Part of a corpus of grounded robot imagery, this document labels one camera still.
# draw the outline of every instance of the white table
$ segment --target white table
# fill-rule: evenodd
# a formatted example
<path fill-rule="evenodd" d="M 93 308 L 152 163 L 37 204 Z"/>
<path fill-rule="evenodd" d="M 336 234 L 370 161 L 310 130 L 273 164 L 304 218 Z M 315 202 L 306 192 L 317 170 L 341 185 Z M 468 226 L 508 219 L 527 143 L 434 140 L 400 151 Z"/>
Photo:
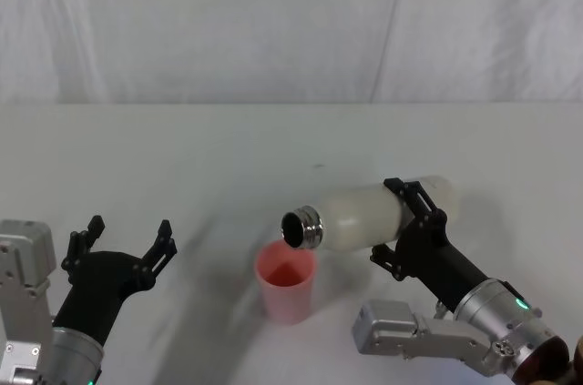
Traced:
<path fill-rule="evenodd" d="M 44 220 L 57 261 L 96 213 L 96 249 L 140 255 L 169 218 L 179 254 L 132 297 L 106 345 L 102 385 L 508 383 L 453 360 L 362 356 L 350 327 L 368 298 L 409 300 L 367 253 L 322 253 L 314 314 L 266 322 L 251 264 L 281 214 L 336 187 L 441 174 L 462 193 L 449 238 L 583 333 L 582 106 L 56 106 L 0 109 L 0 214 Z M 66 296 L 51 278 L 51 309 Z"/>

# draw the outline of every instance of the green led light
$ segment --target green led light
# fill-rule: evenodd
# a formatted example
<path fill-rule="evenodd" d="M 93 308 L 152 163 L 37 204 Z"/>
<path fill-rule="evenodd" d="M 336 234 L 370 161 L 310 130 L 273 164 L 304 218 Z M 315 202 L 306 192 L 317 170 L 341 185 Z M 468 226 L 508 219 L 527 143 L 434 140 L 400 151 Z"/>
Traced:
<path fill-rule="evenodd" d="M 524 301 L 522 301 L 521 299 L 517 299 L 517 305 L 522 309 L 529 309 L 528 305 Z"/>

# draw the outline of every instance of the white bottle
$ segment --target white bottle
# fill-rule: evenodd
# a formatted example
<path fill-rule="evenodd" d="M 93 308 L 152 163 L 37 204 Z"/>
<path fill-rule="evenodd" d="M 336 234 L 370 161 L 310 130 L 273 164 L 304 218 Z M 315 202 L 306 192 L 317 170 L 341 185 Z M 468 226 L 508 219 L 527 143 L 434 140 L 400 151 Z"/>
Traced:
<path fill-rule="evenodd" d="M 458 196 L 448 180 L 439 176 L 413 180 L 448 219 L 457 217 Z M 411 216 L 395 194 L 378 184 L 337 192 L 289 212 L 281 220 L 281 232 L 294 248 L 351 251 L 396 240 Z"/>

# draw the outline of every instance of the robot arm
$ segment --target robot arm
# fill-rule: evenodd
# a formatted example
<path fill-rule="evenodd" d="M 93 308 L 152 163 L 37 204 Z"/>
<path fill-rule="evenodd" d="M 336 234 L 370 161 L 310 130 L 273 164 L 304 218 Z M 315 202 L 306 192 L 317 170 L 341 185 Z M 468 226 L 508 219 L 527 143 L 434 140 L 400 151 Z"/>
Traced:
<path fill-rule="evenodd" d="M 50 229 L 32 221 L 0 223 L 0 312 L 5 338 L 0 345 L 4 347 L 0 385 L 97 382 L 103 346 L 123 302 L 152 289 L 177 251 L 170 224 L 164 220 L 143 258 L 91 252 L 104 228 L 101 217 L 95 216 L 87 230 L 71 234 L 61 267 L 72 288 L 51 323 L 47 277 L 56 264 Z"/>
<path fill-rule="evenodd" d="M 486 276 L 449 242 L 447 217 L 419 182 L 394 178 L 384 185 L 400 196 L 413 219 L 394 250 L 376 246 L 371 261 L 396 280 L 420 279 L 438 303 L 429 319 L 400 301 L 368 302 L 353 326 L 358 350 L 458 359 L 484 376 L 506 374 L 517 384 L 575 378 L 566 343 L 541 320 L 540 310 L 508 282 Z M 448 310 L 453 320 L 443 319 Z"/>

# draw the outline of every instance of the silver bottle cap rim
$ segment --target silver bottle cap rim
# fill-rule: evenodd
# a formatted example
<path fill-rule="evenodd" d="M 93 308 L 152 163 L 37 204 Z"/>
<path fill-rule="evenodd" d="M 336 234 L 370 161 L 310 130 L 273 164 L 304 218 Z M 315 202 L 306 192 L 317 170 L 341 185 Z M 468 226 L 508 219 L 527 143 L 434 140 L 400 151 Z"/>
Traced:
<path fill-rule="evenodd" d="M 320 215 L 311 206 L 288 212 L 281 219 L 281 234 L 290 247 L 317 248 L 323 237 Z"/>

